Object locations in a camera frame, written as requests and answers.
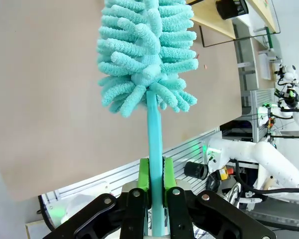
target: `white floor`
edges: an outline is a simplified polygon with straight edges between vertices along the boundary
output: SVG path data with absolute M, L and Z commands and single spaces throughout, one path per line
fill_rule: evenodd
M 27 239 L 25 223 L 42 219 L 37 198 L 14 202 L 0 175 L 0 239 Z

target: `microfiber bristle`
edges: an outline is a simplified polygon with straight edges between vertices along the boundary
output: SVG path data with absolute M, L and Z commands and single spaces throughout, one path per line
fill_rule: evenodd
M 178 73 L 195 70 L 189 50 L 196 33 L 191 7 L 184 0 L 105 0 L 97 51 L 103 106 L 129 117 L 145 105 L 146 91 L 156 94 L 162 110 L 187 112 L 197 99 L 184 91 Z

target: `screw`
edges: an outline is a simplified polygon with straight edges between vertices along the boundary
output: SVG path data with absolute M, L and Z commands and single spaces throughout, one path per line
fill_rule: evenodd
M 180 191 L 179 191 L 178 189 L 174 189 L 174 190 L 173 190 L 173 194 L 174 194 L 174 195 L 179 195 L 179 194 L 180 194 Z
M 201 198 L 204 201 L 208 201 L 209 200 L 209 196 L 207 194 L 204 194 Z
M 112 202 L 112 200 L 110 199 L 110 198 L 106 198 L 105 200 L 104 200 L 104 203 L 105 204 L 110 204 Z
M 139 197 L 141 194 L 140 194 L 140 192 L 138 191 L 138 190 L 135 190 L 134 192 L 133 192 L 133 196 L 134 197 Z

